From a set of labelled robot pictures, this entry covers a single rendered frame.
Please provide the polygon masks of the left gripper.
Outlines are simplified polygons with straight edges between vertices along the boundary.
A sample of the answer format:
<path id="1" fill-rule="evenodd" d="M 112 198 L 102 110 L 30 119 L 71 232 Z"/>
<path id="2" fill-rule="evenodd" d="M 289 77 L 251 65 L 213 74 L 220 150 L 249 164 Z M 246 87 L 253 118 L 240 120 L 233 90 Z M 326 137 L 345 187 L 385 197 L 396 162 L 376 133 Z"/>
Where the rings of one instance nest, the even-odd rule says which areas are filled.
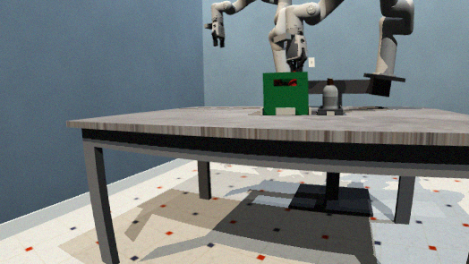
<path id="1" fill-rule="evenodd" d="M 301 60 L 300 58 L 303 59 Z M 291 40 L 287 40 L 286 42 L 286 63 L 290 67 L 290 72 L 295 70 L 302 72 L 303 64 L 307 58 L 308 50 L 305 36 L 299 34 L 292 35 Z"/>

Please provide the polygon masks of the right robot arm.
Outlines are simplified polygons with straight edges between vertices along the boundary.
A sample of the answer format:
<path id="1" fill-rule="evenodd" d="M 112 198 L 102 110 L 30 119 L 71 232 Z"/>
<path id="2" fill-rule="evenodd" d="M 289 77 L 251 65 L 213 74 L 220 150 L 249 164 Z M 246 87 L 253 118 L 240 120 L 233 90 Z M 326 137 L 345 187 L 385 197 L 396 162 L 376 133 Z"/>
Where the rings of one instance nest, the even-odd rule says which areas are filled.
<path id="1" fill-rule="evenodd" d="M 212 23 L 223 21 L 223 12 L 232 15 L 240 12 L 248 4 L 256 0 L 238 0 L 234 3 L 224 1 L 211 5 Z M 269 33 L 269 43 L 271 45 L 276 72 L 290 72 L 289 65 L 286 63 L 286 43 L 274 43 L 273 37 L 286 33 L 286 12 L 287 6 L 292 5 L 292 0 L 261 0 L 269 4 L 276 4 L 277 11 L 274 18 L 276 27 Z M 280 11 L 279 11 L 280 10 Z M 204 28 L 212 30 L 212 23 L 204 24 Z"/>

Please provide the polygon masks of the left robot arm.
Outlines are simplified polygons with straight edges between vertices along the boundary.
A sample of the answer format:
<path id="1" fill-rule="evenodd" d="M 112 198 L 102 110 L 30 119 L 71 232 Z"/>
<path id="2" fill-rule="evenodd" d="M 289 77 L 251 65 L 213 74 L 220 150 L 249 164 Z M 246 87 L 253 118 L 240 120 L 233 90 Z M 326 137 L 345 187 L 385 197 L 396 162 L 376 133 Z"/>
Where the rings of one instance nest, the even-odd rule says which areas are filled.
<path id="1" fill-rule="evenodd" d="M 286 8 L 286 33 L 274 37 L 274 43 L 291 39 L 292 35 L 303 35 L 303 21 L 316 25 L 329 16 L 344 0 L 320 0 L 316 3 L 289 5 Z M 378 75 L 394 75 L 397 41 L 393 35 L 410 35 L 414 30 L 413 0 L 379 0 L 379 49 L 376 64 Z M 320 11 L 321 9 L 321 11 Z M 379 73 L 380 72 L 380 73 Z"/>

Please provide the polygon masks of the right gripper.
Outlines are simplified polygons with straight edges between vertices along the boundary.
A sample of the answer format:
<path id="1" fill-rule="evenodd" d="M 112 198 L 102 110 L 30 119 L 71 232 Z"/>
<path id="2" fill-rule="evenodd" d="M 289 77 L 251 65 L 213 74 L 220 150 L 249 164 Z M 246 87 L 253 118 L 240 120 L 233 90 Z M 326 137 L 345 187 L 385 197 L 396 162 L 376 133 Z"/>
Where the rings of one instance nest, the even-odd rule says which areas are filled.
<path id="1" fill-rule="evenodd" d="M 215 35 L 214 35 L 215 34 Z M 218 46 L 217 37 L 220 37 L 220 47 L 225 47 L 225 29 L 224 24 L 222 21 L 215 21 L 212 23 L 212 38 L 213 38 L 213 46 Z M 221 39 L 222 38 L 222 39 Z"/>

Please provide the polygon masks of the white bottle with brown cap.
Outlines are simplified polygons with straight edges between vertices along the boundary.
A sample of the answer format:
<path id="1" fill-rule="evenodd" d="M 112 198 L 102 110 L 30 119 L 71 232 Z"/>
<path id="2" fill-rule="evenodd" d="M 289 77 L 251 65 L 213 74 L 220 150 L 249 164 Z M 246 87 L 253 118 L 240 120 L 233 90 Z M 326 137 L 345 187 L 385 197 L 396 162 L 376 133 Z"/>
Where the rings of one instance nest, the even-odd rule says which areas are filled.
<path id="1" fill-rule="evenodd" d="M 338 90 L 333 85 L 333 78 L 328 78 L 327 86 L 322 91 L 323 108 L 338 108 Z"/>

